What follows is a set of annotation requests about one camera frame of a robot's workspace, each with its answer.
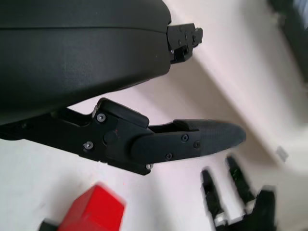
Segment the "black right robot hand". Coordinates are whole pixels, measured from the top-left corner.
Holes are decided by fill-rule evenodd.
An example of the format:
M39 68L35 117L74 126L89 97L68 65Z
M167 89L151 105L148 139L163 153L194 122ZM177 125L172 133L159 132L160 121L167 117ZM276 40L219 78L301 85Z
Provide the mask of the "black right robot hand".
M204 204L216 231L276 231L276 192L264 186L258 193L250 187L240 166L232 156L227 156L229 176L244 205L244 215L237 221L229 221L219 197L215 182L208 169L201 172Z

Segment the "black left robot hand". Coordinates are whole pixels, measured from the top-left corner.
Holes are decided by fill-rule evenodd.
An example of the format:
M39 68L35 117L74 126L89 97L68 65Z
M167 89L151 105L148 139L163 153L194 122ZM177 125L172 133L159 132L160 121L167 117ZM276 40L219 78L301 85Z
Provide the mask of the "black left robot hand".
M163 76L202 43L173 25L161 0L3 0L0 137L28 140L147 175L153 164L215 154L246 133L215 120L149 119L107 98L85 115L70 106Z

